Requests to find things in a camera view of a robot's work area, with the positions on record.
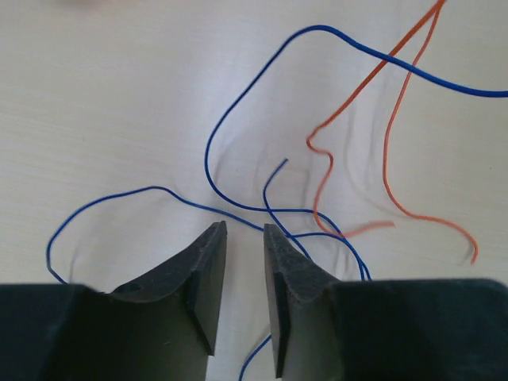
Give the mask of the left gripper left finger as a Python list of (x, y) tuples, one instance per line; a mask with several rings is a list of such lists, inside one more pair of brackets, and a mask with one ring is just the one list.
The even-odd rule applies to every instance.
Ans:
[(227, 229), (110, 293), (82, 284), (1, 287), (4, 380), (203, 380), (213, 355)]

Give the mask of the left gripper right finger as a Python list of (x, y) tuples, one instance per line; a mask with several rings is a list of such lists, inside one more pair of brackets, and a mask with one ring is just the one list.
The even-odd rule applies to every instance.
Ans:
[(491, 279), (343, 282), (272, 224), (264, 266), (282, 380), (504, 380), (507, 289)]

